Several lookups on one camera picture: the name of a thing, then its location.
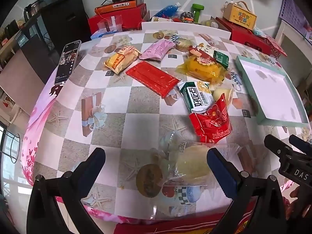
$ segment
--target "smartphone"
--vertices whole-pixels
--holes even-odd
[[[81,40],[68,43],[64,46],[58,64],[54,85],[64,84],[74,71],[80,46]]]

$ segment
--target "yellow gift box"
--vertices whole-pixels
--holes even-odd
[[[246,9],[241,8],[238,4],[243,3]],[[224,11],[223,17],[230,22],[243,26],[249,30],[253,30],[255,27],[255,21],[257,16],[248,9],[247,4],[244,1],[239,1],[237,3],[229,3]]]

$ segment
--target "red cloth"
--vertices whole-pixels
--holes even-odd
[[[243,219],[238,225],[236,233],[241,232],[250,219],[255,201],[250,202]],[[114,234],[167,234],[167,233],[190,233],[203,234],[212,230],[220,221],[224,213],[210,216],[190,217],[185,219],[163,221],[151,225],[117,224]]]

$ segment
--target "blue bottle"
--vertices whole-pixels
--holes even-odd
[[[167,7],[163,8],[160,12],[156,13],[154,17],[163,17],[163,15],[167,17],[172,17],[176,12],[177,9],[181,7],[181,4],[178,2],[176,5],[168,5]]]

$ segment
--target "person's hand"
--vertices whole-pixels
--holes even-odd
[[[298,197],[299,187],[297,187],[294,191],[290,193],[291,198]],[[289,219],[291,213],[294,211],[294,207],[296,205],[297,200],[294,200],[287,208],[286,208],[286,220]],[[309,211],[311,205],[308,205],[302,213],[302,217],[305,217],[306,213]]]

